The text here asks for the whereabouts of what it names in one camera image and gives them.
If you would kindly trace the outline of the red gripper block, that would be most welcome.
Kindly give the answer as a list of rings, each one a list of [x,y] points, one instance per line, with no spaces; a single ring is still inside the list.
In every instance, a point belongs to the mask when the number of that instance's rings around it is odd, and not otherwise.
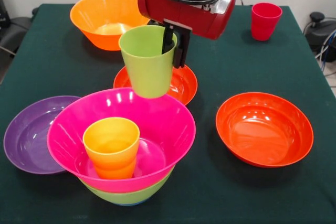
[[[190,33],[204,38],[218,39],[233,12],[236,0],[138,0],[140,13],[164,23],[162,54],[175,43],[174,68],[183,68],[190,42]]]

